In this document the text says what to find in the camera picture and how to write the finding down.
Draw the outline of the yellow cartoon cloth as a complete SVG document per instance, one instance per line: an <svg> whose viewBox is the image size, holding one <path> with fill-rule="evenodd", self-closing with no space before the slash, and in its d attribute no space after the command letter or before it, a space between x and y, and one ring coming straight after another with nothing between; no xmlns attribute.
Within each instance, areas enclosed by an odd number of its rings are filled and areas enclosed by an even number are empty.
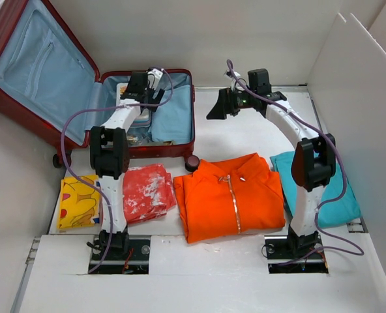
<svg viewBox="0 0 386 313"><path fill-rule="evenodd" d="M100 194L74 177L61 181L57 229L90 227L99 223Z"/></svg>

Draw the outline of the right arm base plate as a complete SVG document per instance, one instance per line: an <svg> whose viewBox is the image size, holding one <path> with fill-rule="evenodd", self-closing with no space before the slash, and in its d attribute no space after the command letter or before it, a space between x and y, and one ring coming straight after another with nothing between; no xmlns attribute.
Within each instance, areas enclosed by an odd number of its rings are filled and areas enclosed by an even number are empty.
<svg viewBox="0 0 386 313"><path fill-rule="evenodd" d="M315 252L304 258L310 247L302 252L293 252L284 236L268 236L261 254L268 262L269 274L328 274L329 268L323 252Z"/></svg>

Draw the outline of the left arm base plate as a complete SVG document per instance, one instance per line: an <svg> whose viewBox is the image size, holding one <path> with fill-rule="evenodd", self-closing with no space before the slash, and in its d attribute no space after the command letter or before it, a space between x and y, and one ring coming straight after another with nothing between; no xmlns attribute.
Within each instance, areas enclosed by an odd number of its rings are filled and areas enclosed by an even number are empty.
<svg viewBox="0 0 386 313"><path fill-rule="evenodd" d="M98 245L91 245L92 251L88 266L92 268L99 264L103 255ZM127 253L110 249L105 260L96 268L92 275L148 275L151 238L145 236L131 236Z"/></svg>

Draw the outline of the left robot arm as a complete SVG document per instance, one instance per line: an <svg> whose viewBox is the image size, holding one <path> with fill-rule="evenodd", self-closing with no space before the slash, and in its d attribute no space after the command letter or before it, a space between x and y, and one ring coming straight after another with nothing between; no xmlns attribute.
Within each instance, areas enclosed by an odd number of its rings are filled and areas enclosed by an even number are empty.
<svg viewBox="0 0 386 313"><path fill-rule="evenodd" d="M102 191L102 230L94 247L105 258L124 258L129 253L127 223L123 209L123 178L130 162L126 134L144 108L160 106L163 89L157 89L164 71L151 68L133 72L129 82L117 85L113 113L90 131L90 164Z"/></svg>

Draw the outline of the light blue cloth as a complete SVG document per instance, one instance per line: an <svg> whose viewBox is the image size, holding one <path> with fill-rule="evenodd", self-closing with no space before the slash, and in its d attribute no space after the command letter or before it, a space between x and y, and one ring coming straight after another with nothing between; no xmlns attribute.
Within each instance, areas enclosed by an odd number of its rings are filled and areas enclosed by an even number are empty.
<svg viewBox="0 0 386 313"><path fill-rule="evenodd" d="M171 99L157 108L152 116L149 136L153 142L173 141L186 144L192 138L191 87L182 85L173 90Z"/></svg>

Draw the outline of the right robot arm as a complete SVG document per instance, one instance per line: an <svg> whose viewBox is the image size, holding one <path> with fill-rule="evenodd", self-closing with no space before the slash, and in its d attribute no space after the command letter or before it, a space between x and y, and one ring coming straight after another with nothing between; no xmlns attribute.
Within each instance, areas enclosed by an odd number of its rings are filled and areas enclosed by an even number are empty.
<svg viewBox="0 0 386 313"><path fill-rule="evenodd" d="M225 76L231 85L219 90L207 119L223 120L229 115L236 116L242 109L252 108L272 122L295 149L291 163L291 176L297 187L295 213L286 239L266 247L279 252L279 259L286 263L321 251L318 217L321 198L336 173L334 137L303 121L286 96L272 90L267 69L250 70L244 80L229 67Z"/></svg>

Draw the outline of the white first aid box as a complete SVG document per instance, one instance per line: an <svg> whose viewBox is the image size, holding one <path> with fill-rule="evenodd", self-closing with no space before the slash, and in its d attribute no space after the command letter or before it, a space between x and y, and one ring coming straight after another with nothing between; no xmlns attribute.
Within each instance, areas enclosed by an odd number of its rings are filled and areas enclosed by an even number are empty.
<svg viewBox="0 0 386 313"><path fill-rule="evenodd" d="M126 91L127 83L118 83L116 87L116 105L121 105L121 95ZM148 108L141 107L141 113L133 123L131 128L149 127L151 125L152 113Z"/></svg>

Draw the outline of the small gold cap bottle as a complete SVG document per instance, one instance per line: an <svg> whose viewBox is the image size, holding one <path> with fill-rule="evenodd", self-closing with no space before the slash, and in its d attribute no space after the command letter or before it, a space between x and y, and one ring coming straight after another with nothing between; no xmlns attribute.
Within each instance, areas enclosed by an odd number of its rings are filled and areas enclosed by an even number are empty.
<svg viewBox="0 0 386 313"><path fill-rule="evenodd" d="M126 140L129 146L138 146L143 143L143 138L139 136L127 135Z"/></svg>

